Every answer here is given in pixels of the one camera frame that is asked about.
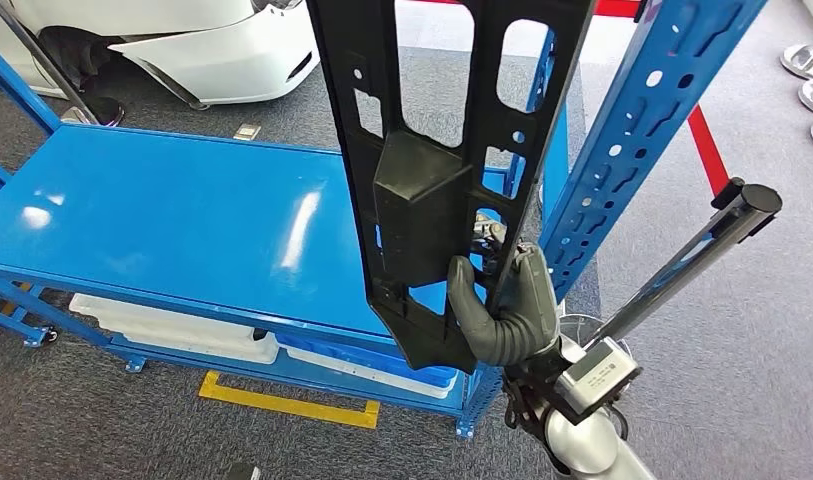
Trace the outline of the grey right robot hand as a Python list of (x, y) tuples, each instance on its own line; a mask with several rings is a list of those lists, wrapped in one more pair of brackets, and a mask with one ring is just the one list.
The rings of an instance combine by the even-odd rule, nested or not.
[(498, 310), (491, 315), (476, 295), (470, 260), (454, 256), (447, 272), (447, 297), (462, 333), (475, 355), (509, 345), (524, 350), (551, 345), (557, 336), (556, 300), (542, 249), (516, 242), (506, 282), (498, 292)]

